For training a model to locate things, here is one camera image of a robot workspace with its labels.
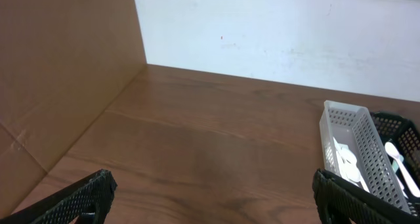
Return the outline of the mint green plastic fork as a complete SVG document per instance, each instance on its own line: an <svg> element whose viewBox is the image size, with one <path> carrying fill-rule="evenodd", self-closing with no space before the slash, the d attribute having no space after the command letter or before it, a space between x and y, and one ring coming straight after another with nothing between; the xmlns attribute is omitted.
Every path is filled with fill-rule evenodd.
<svg viewBox="0 0 420 224"><path fill-rule="evenodd" d="M401 161L401 162L403 162L404 161L404 157L400 154L399 155L399 160ZM392 169L393 169L393 171L396 173L398 170L399 170L399 165L398 165L398 163L396 162L396 160L393 160L393 162L392 162Z"/></svg>

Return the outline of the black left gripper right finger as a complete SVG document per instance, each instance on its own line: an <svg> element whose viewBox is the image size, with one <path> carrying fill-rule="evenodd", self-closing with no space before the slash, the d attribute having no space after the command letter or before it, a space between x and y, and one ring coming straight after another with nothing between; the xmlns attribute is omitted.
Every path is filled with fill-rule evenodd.
<svg viewBox="0 0 420 224"><path fill-rule="evenodd" d="M324 169L314 173L312 190L323 224L419 224L418 217Z"/></svg>

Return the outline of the white fork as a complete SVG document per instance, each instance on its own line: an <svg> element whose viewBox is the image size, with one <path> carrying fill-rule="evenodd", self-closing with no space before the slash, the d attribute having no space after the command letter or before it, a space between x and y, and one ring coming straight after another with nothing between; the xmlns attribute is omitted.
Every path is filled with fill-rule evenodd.
<svg viewBox="0 0 420 224"><path fill-rule="evenodd" d="M397 179L397 181L398 181L398 184L399 184L399 186L400 186L400 189L402 190L402 193L403 193L403 195L404 195L404 197L408 200L408 196L407 196L407 194L404 192L404 185L403 185L403 183L401 182L401 180L399 179L399 177L396 175L396 179Z"/></svg>

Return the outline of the brown cardboard side panel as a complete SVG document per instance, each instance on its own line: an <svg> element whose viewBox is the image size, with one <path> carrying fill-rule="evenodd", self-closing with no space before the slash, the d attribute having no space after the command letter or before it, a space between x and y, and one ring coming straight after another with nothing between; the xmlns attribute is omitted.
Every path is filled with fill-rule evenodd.
<svg viewBox="0 0 420 224"><path fill-rule="evenodd" d="M135 0L1 0L1 215L145 67Z"/></svg>

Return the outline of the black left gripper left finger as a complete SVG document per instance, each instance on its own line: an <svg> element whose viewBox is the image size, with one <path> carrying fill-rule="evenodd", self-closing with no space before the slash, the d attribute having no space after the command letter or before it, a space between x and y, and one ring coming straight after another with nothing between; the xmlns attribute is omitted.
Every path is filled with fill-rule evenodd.
<svg viewBox="0 0 420 224"><path fill-rule="evenodd" d="M66 188L1 219L1 224L103 223L117 183L100 169Z"/></svg>

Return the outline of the dark green plastic basket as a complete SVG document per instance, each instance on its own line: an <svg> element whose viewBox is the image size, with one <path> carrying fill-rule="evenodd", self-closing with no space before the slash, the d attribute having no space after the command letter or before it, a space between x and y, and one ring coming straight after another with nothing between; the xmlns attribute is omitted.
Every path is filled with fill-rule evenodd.
<svg viewBox="0 0 420 224"><path fill-rule="evenodd" d="M419 187L419 131L409 119L387 112L371 112L383 142L391 142L400 153L400 160Z"/></svg>

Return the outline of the thin white spoon long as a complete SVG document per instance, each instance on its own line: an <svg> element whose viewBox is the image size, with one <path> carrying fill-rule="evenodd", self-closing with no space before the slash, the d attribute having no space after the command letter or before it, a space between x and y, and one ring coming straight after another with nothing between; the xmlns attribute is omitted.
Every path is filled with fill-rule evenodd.
<svg viewBox="0 0 420 224"><path fill-rule="evenodd" d="M354 171L355 178L362 185L362 188L366 192L369 192L368 185L366 184L364 178L362 177L362 174L361 174L360 170L358 169L358 167L356 165L357 164L356 156L348 148L342 148L341 151L340 151L340 155L342 156L342 158L344 158L350 164L350 167Z"/></svg>

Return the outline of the clear plastic basket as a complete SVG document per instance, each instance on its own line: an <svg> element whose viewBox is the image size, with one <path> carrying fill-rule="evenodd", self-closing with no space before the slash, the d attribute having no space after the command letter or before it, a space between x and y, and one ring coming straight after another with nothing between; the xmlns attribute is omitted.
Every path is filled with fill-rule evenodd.
<svg viewBox="0 0 420 224"><path fill-rule="evenodd" d="M339 174L334 142L347 145L357 158L356 165L369 192L408 214L412 213L366 107L325 101L319 126L326 170Z"/></svg>

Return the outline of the thick white plastic spoon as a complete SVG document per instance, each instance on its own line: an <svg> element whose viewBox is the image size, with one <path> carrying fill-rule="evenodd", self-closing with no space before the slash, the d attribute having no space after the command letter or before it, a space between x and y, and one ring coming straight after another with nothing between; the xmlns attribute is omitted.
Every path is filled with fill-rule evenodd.
<svg viewBox="0 0 420 224"><path fill-rule="evenodd" d="M403 176L403 178L406 182L406 185L407 185L408 189L410 190L410 192L412 193L412 195L419 198L419 195L420 195L419 188L418 188L417 184L415 183L415 181L413 180L413 178L411 177L408 170L406 169L405 165L400 160L400 153L397 150L397 148L394 146L394 144L392 142L386 142L385 143L385 150L386 150L387 154L389 156L391 156L394 159L394 161L398 164L398 167L400 168L400 171L401 171L402 176Z"/></svg>

